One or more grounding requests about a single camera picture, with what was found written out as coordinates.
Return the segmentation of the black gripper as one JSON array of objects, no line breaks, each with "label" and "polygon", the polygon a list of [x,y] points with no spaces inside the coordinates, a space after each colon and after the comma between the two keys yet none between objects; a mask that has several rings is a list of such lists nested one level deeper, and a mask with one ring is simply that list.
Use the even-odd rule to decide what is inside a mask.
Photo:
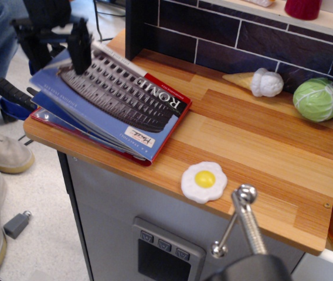
[{"label": "black gripper", "polygon": [[[91,65],[92,35],[87,20],[72,15],[70,1],[24,1],[28,16],[11,20],[18,42],[29,59],[31,73],[43,69],[51,60],[47,43],[67,43],[76,74]],[[56,27],[72,25],[69,34],[55,33]]]}]

